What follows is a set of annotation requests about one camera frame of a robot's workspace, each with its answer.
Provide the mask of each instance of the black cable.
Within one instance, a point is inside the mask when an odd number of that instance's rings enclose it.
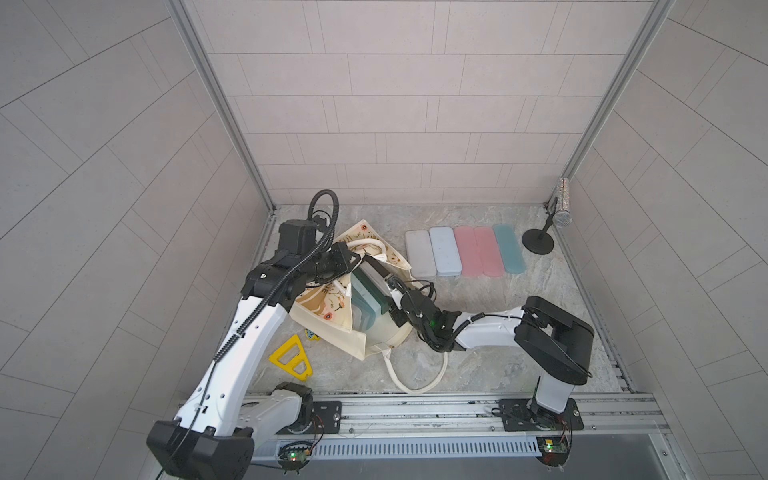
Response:
[[[174,449],[174,452],[170,454],[168,457],[168,460],[165,462],[165,465],[163,465],[160,468],[160,472],[157,473],[157,477],[154,478],[154,480],[159,480],[160,476],[163,475],[163,472],[165,472],[165,468],[168,467],[168,464],[170,464],[170,461],[174,459],[174,455],[176,455],[179,452],[179,449],[184,444],[184,441],[187,440],[187,436],[192,431],[192,426],[194,425],[195,421],[197,421],[197,416],[200,414],[200,411],[203,410],[203,401],[205,401],[205,395],[208,393],[208,386],[210,385],[210,380],[214,377],[214,370],[216,369],[217,362],[214,361],[214,364],[210,367],[210,373],[208,374],[208,380],[205,382],[205,388],[203,389],[203,395],[200,397],[200,405],[197,407],[197,411],[194,413],[194,417],[192,417],[192,422],[190,423],[189,428],[184,433],[184,437],[181,438],[181,442],[179,442],[179,445],[176,445],[176,448]]]

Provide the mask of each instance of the vent grille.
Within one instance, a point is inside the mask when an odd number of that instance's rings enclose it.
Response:
[[[270,450],[273,454],[261,457]],[[278,445],[262,445],[254,460],[274,460]],[[374,458],[459,458],[459,457],[539,457],[536,437],[489,439],[459,437],[451,439],[325,439],[312,455],[313,460],[360,460]]]

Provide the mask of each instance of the gray floor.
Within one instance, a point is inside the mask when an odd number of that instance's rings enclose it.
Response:
[[[276,226],[266,248],[265,257],[272,256],[277,245],[277,226],[291,218],[305,218],[306,207],[281,207]],[[545,220],[544,210],[535,206],[475,206],[475,205],[343,205],[339,212],[336,232],[342,233],[359,220],[367,220],[373,229],[400,253],[406,255],[405,232],[435,226],[492,226],[509,223],[520,235]],[[439,277],[435,286],[436,304],[446,310],[492,312],[520,306],[530,295],[542,296],[592,323],[587,308],[574,282],[571,271],[556,244],[554,251],[540,257],[523,249],[526,271],[521,275],[502,278],[476,279]],[[294,333],[304,338],[303,327],[286,321],[267,347],[266,355],[274,352]],[[328,342],[303,341],[313,368],[306,384],[317,392],[394,392],[383,359],[370,356],[360,361],[330,345]],[[392,351],[392,364],[399,378],[410,388],[430,382],[440,370],[442,355],[433,352],[419,340],[415,332]],[[449,367],[434,392],[532,392],[539,367],[522,349],[489,346],[466,352],[451,352]],[[620,392],[605,354],[602,341],[595,336],[590,371],[592,378],[577,387],[582,392]],[[253,377],[250,392],[271,392],[275,385],[293,379],[268,361],[262,361]]]

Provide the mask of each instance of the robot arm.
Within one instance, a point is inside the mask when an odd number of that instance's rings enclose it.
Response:
[[[325,224],[312,218],[314,204],[328,194],[333,215]],[[239,422],[240,406],[266,345],[285,320],[293,301],[308,283],[323,285],[358,266],[389,297],[392,320],[411,323],[438,352],[476,346],[519,346],[547,372],[528,408],[558,414],[575,385],[587,382],[594,330],[548,301],[531,296],[522,307],[496,313],[440,310],[421,290],[409,288],[372,257],[352,253],[333,242],[338,200],[321,190],[310,204],[307,220],[280,225],[275,256],[247,276],[227,339],[200,384],[173,421],[155,422],[147,446],[170,475],[190,480],[239,480],[253,450],[282,427],[302,430],[311,422],[312,393],[305,386],[283,383],[251,411],[248,426]],[[552,327],[551,334],[543,329]]]

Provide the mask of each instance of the yellow plastic toy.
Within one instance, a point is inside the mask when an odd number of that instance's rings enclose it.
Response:
[[[291,360],[288,360],[287,363],[282,363],[280,359],[283,358],[283,355],[288,353],[294,346],[299,347],[299,354],[294,356]],[[295,376],[302,382],[305,382],[306,379],[310,375],[312,375],[312,366],[310,365],[310,360],[306,358],[304,347],[302,346],[301,340],[299,340],[298,335],[294,335],[290,337],[283,345],[281,345],[277,350],[275,350],[275,353],[270,355],[270,362],[274,363],[276,366],[280,367],[281,369]],[[303,372],[298,373],[295,370],[295,368],[301,365],[302,362],[304,362],[304,365],[306,366],[306,368],[304,369]]]

